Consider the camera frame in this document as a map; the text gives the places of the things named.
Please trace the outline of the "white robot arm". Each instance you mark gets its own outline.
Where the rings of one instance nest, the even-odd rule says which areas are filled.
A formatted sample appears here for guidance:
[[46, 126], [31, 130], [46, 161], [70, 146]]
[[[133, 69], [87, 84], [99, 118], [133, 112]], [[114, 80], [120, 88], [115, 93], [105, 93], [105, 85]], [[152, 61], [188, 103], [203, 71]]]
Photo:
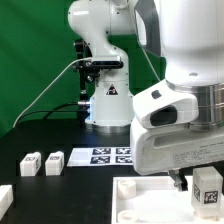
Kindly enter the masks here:
[[[184, 188], [180, 169], [224, 160], [224, 0], [77, 0], [68, 22], [91, 52], [86, 123], [128, 128], [136, 172], [166, 172]], [[124, 34], [166, 60], [164, 79], [136, 95], [127, 54], [108, 41]]]

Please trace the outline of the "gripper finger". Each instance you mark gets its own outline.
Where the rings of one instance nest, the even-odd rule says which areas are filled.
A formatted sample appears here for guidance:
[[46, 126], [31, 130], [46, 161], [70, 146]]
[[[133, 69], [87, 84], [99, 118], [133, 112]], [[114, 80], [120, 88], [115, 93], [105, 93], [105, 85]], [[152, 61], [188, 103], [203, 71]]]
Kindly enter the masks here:
[[179, 191], [188, 190], [188, 183], [182, 170], [171, 170], [168, 172], [168, 174], [173, 179], [174, 186]]

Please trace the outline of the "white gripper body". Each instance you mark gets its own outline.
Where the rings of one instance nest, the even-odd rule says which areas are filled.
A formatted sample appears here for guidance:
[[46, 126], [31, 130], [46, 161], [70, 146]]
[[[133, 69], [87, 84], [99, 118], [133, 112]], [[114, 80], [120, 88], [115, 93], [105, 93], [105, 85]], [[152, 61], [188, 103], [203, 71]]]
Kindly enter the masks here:
[[185, 125], [146, 129], [134, 118], [130, 148], [140, 175], [223, 161], [224, 127], [208, 132], [192, 131]]

